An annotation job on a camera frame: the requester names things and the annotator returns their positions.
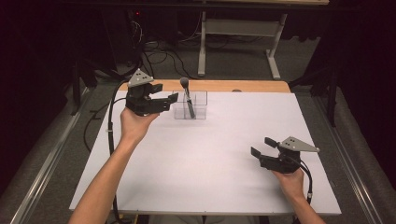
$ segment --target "black cable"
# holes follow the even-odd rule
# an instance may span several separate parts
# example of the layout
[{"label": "black cable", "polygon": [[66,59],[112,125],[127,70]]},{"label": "black cable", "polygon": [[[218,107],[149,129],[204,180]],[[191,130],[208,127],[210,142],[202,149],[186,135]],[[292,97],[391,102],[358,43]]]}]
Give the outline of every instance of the black cable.
[{"label": "black cable", "polygon": [[148,65],[149,65],[149,68],[150,68],[150,70],[151,70],[151,76],[155,79],[155,76],[154,76],[154,69],[152,69],[151,62],[150,62],[150,60],[149,60],[149,56],[147,55],[147,53],[146,53],[145,51],[143,51],[143,54],[144,54],[145,57],[146,57],[146,61],[148,61]]},{"label": "black cable", "polygon": [[125,100],[125,99],[126,99],[126,97],[120,98],[120,99],[116,100],[116,101],[114,102],[114,104],[115,104],[116,102],[120,101],[120,100]]},{"label": "black cable", "polygon": [[140,68],[140,70],[142,70],[143,72],[148,71],[147,67],[143,64],[142,67]]},{"label": "black cable", "polygon": [[[128,82],[128,80],[123,80],[120,82],[120,84],[117,86],[117,88],[113,92],[113,96],[111,97],[110,101],[110,107],[108,109],[108,124],[107,124],[107,133],[108,133],[108,149],[110,151],[110,156],[114,152],[114,138],[113,138],[113,122],[111,121],[112,116],[113,116],[113,106],[114,104],[118,101],[115,100],[117,91],[119,90],[120,86],[124,83]],[[114,196],[113,200],[113,213],[114,213],[114,218],[120,223],[120,224],[125,224],[123,220],[120,218],[119,214],[119,208],[117,205],[117,195]]]},{"label": "black cable", "polygon": [[155,62],[155,63],[150,62],[151,64],[163,63],[163,62],[165,62],[165,60],[168,58],[168,55],[169,55],[167,52],[159,51],[159,52],[153,52],[153,53],[151,53],[150,55],[148,55],[148,57],[151,57],[151,56],[154,55],[154,54],[164,54],[165,57],[164,57],[162,60],[158,61],[158,62]]},{"label": "black cable", "polygon": [[99,63],[96,63],[96,62],[91,61],[89,59],[82,59],[81,61],[84,62],[85,64],[87,64],[88,66],[90,66],[92,68],[95,68],[95,69],[98,69],[98,70],[102,71],[103,73],[105,73],[106,75],[109,75],[109,76],[115,78],[116,80],[121,81],[121,80],[124,79],[124,77],[122,75],[120,75],[119,73],[117,73],[117,72],[115,72],[115,71],[113,71],[111,69],[108,69],[108,68],[102,66]]},{"label": "black cable", "polygon": [[230,38],[225,38],[225,43],[222,44],[219,47],[211,47],[211,46],[209,46],[209,44],[206,44],[205,46],[210,48],[210,49],[222,49],[222,48],[224,48],[224,47],[226,47],[228,45],[229,41],[230,41]]},{"label": "black cable", "polygon": [[155,47],[147,47],[147,46],[145,46],[144,51],[155,50],[155,49],[158,49],[159,46],[160,46],[160,42],[158,42],[157,40],[155,40],[155,41],[149,41],[149,42],[146,43],[146,45],[151,44],[151,43],[156,43],[157,46],[155,46]]},{"label": "black cable", "polygon": [[176,68],[176,60],[175,60],[175,57],[174,57],[173,55],[171,55],[171,54],[168,54],[168,55],[169,55],[169,57],[171,57],[171,59],[173,60],[175,71],[176,71],[179,75],[181,75],[182,77],[189,77],[189,78],[191,78],[191,79],[198,79],[198,78],[196,78],[196,77],[191,77],[189,73],[187,73],[187,75],[184,75],[184,74],[180,73],[180,72],[177,70],[177,68]]},{"label": "black cable", "polygon": [[199,36],[196,36],[195,38],[191,38],[189,40],[178,42],[178,44],[183,45],[183,46],[187,46],[187,47],[200,46],[201,45],[201,39],[196,39],[197,37],[199,37]]},{"label": "black cable", "polygon": [[[312,175],[311,172],[308,169],[308,166],[305,164],[304,161],[301,161],[303,164],[300,164],[299,162],[297,162],[295,159],[288,157],[288,159],[290,159],[293,163],[297,164],[298,166],[300,166],[300,168],[306,173],[306,175],[308,176],[309,179],[309,187],[308,187],[308,193],[306,195],[306,201],[311,204],[312,201],[312,185],[313,185],[313,180],[312,180]],[[292,224],[300,224],[300,220],[298,218],[294,219],[294,221],[292,222]]]},{"label": "black cable", "polygon": [[90,126],[91,121],[93,121],[94,119],[101,119],[101,118],[97,118],[96,116],[97,116],[98,113],[99,113],[101,110],[103,110],[107,105],[108,105],[108,103],[105,104],[105,105],[103,105],[103,106],[101,106],[101,107],[100,107],[99,109],[97,109],[97,110],[90,110],[90,112],[93,113],[93,114],[92,114],[91,118],[88,120],[87,124],[85,125],[84,134],[83,134],[83,139],[84,139],[85,148],[87,148],[87,150],[88,150],[90,153],[91,153],[92,149],[88,146],[88,142],[87,142],[87,131],[88,131],[88,126]]},{"label": "black cable", "polygon": [[237,38],[233,38],[236,36],[240,36],[240,35],[231,35],[229,37],[230,42],[232,43],[241,43],[241,44],[250,44],[250,43],[254,43],[256,41],[259,41],[261,39],[264,39],[264,36],[254,36],[251,40],[241,40],[241,39],[237,39]]},{"label": "black cable", "polygon": [[199,79],[198,77],[192,77],[192,76],[189,74],[189,72],[187,72],[186,68],[184,67],[183,60],[181,60],[181,58],[178,56],[178,54],[177,54],[174,50],[169,49],[169,51],[171,51],[172,53],[174,53],[174,54],[177,56],[177,58],[180,60],[180,62],[181,62],[181,68],[182,68],[183,71],[187,74],[187,77],[189,77],[189,78],[191,78],[191,79]]},{"label": "black cable", "polygon": [[133,74],[140,66],[142,65],[141,59],[139,59],[139,61],[134,65],[134,68],[129,70],[128,72],[121,74],[120,76],[122,77],[127,77],[131,74]]}]

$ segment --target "white table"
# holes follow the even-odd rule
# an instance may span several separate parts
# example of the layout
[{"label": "white table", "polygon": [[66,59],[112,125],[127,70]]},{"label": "white table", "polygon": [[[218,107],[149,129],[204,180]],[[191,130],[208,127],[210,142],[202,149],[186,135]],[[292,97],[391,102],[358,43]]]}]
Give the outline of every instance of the white table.
[{"label": "white table", "polygon": [[[125,95],[126,91],[119,91],[117,97]],[[123,102],[114,106],[115,144],[120,139],[123,107]],[[292,213],[276,178],[260,167],[250,155],[250,147],[276,157],[278,151],[265,145],[264,137],[283,141],[293,135],[313,144],[293,93],[210,91],[206,119],[174,119],[172,112],[161,113],[134,151],[117,192],[121,212],[209,216]],[[75,209],[108,157],[105,121],[70,209]],[[302,160],[314,180],[314,209],[321,215],[340,214],[318,154],[302,152]]]}]

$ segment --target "cable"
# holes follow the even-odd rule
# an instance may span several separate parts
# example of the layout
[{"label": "cable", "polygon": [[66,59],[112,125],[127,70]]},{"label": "cable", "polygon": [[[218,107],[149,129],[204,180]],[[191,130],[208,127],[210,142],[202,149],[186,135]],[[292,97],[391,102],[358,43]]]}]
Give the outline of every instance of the cable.
[{"label": "cable", "polygon": [[194,38],[190,38],[188,40],[185,40],[183,42],[179,42],[179,44],[183,45],[183,46],[187,46],[187,47],[196,47],[196,46],[200,46],[201,45],[201,40],[196,40],[197,37],[200,37],[201,35],[197,35]]},{"label": "cable", "polygon": [[92,114],[91,118],[88,120],[87,124],[85,125],[84,134],[83,134],[83,139],[84,139],[85,148],[87,148],[87,150],[88,150],[90,153],[91,153],[92,149],[88,146],[88,142],[87,142],[87,130],[88,130],[88,126],[90,126],[91,121],[93,121],[94,119],[101,119],[101,118],[97,118],[96,116],[97,116],[97,114],[98,114],[101,110],[103,110],[107,105],[108,105],[108,103],[105,104],[105,105],[103,105],[103,106],[101,106],[101,107],[100,107],[99,109],[97,109],[97,110],[90,110],[90,112],[93,113],[93,114]]},{"label": "cable", "polygon": [[[173,49],[161,49],[159,46],[160,46],[160,45],[158,44],[155,48],[153,48],[153,49],[151,49],[151,50],[147,50],[147,51],[151,51],[151,53],[150,53],[149,55],[147,55],[147,61],[148,61],[148,63],[150,63],[150,64],[159,64],[159,63],[163,63],[164,61],[166,61],[166,59],[167,59],[168,57],[170,57],[170,58],[173,60],[173,65],[174,65],[175,71],[176,71],[179,75],[181,75],[182,77],[189,77],[189,78],[191,78],[191,79],[199,79],[198,77],[193,77],[193,76],[191,76],[191,75],[189,74],[189,72],[186,70],[186,68],[185,68],[185,66],[184,66],[184,62],[181,60],[181,58],[178,56],[178,54],[177,54]],[[150,58],[152,55],[158,54],[158,53],[164,54],[164,57],[163,57],[159,62],[155,62],[155,63],[152,62],[149,58]],[[181,63],[181,68],[182,68],[182,70],[183,70],[183,72],[184,72],[185,74],[180,73],[180,72],[178,71],[178,69],[177,69],[177,67],[176,67],[177,60],[175,59],[175,57],[177,57],[177,59],[180,61],[180,63]]]},{"label": "cable", "polygon": [[142,36],[143,36],[143,31],[142,31],[142,27],[140,26],[139,23],[135,22],[135,21],[130,21],[131,25],[134,25],[134,34],[132,35],[132,43],[134,45],[134,35],[137,32],[137,28],[139,28],[139,41],[137,41],[136,45],[138,45],[141,41],[142,41]]},{"label": "cable", "polygon": [[143,54],[144,54],[145,57],[146,57],[146,61],[148,61],[148,65],[149,65],[149,68],[150,68],[150,70],[151,70],[151,76],[155,79],[155,76],[154,76],[154,69],[152,69],[151,62],[149,61],[149,56],[146,54],[145,51],[143,51]]},{"label": "cable", "polygon": [[[308,187],[308,193],[306,195],[306,201],[311,204],[312,201],[312,196],[313,196],[313,192],[312,192],[312,185],[313,185],[313,181],[312,181],[312,175],[311,172],[308,169],[308,166],[305,164],[304,161],[300,160],[300,162],[302,162],[303,164],[300,164],[299,162],[297,162],[295,159],[291,158],[291,157],[287,157],[288,159],[290,159],[293,163],[295,163],[296,165],[300,166],[300,168],[306,173],[306,175],[308,176],[309,179],[309,187]],[[292,222],[292,224],[300,224],[300,220],[298,218],[295,218],[294,221]]]},{"label": "cable", "polygon": [[227,46],[229,42],[230,42],[230,37],[226,38],[226,39],[225,39],[225,43],[222,44],[222,45],[219,46],[219,47],[211,47],[211,46],[209,46],[209,44],[206,44],[205,46],[208,47],[208,48],[210,48],[210,49],[222,49],[222,48],[224,48],[225,46]]},{"label": "cable", "polygon": [[178,41],[179,43],[185,42],[185,41],[189,41],[189,40],[191,40],[191,39],[195,39],[195,38],[198,37],[198,36],[201,36],[201,35],[196,35],[196,36],[194,36],[194,35],[197,33],[197,31],[198,31],[201,18],[202,18],[202,13],[199,14],[198,22],[197,22],[197,25],[195,26],[195,30],[194,30],[194,32],[192,33],[192,35],[191,35],[190,37],[186,38],[186,39],[179,40],[179,41]]},{"label": "cable", "polygon": [[151,51],[151,50],[155,50],[155,49],[158,49],[158,48],[159,48],[160,43],[159,43],[158,41],[150,41],[150,42],[147,42],[146,45],[153,44],[153,43],[156,43],[157,46],[152,47],[152,49],[144,49],[144,51]]},{"label": "cable", "polygon": [[[111,121],[112,116],[113,116],[113,106],[118,101],[118,100],[117,101],[115,100],[117,91],[119,90],[120,86],[126,82],[128,82],[128,80],[124,79],[122,82],[120,82],[120,84],[114,90],[113,96],[111,97],[111,101],[110,101],[110,107],[108,109],[107,133],[108,133],[108,149],[110,151],[110,156],[114,152],[113,122]],[[113,213],[114,213],[114,218],[119,223],[124,224],[124,222],[123,222],[124,220],[122,220],[122,218],[120,218],[120,214],[119,214],[119,208],[117,205],[117,195],[114,196],[114,200],[113,200]]]}]

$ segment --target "desk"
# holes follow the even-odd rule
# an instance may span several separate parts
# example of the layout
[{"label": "desk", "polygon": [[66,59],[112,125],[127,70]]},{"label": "desk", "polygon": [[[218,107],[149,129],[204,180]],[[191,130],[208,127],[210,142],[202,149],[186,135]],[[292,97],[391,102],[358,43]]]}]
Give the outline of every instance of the desk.
[{"label": "desk", "polygon": [[[235,2],[235,3],[257,3],[257,4],[285,4],[285,5],[328,5],[329,0],[211,0],[206,2]],[[266,57],[270,65],[273,79],[280,79],[280,74],[276,66],[275,52],[285,26],[287,14],[282,14],[279,21],[240,21],[240,20],[215,20],[207,19],[206,12],[202,12],[201,23],[201,47],[198,58],[198,76],[205,75],[206,34],[216,35],[255,35],[272,37],[273,44],[267,49]]]},{"label": "desk", "polygon": [[[160,97],[176,88],[172,86],[175,80],[159,81],[166,90],[157,93]],[[171,109],[151,124],[121,179],[117,193],[121,212],[267,216],[293,212],[276,178],[260,167],[259,161],[250,155],[250,147],[276,157],[277,150],[264,144],[265,136],[283,141],[294,135],[313,144],[295,95],[282,88],[286,83],[281,81],[241,81],[245,87],[256,90],[265,90],[266,84],[278,85],[281,92],[225,91],[238,88],[238,82],[191,81],[192,90],[201,90],[208,83],[206,119],[173,119]],[[117,97],[125,94],[121,90]],[[120,140],[118,117],[122,109],[123,104],[115,104],[116,144]],[[70,209],[76,207],[85,188],[107,160],[107,146],[104,122]],[[312,206],[322,215],[340,214],[318,154],[302,153],[302,159],[314,179]]]}]

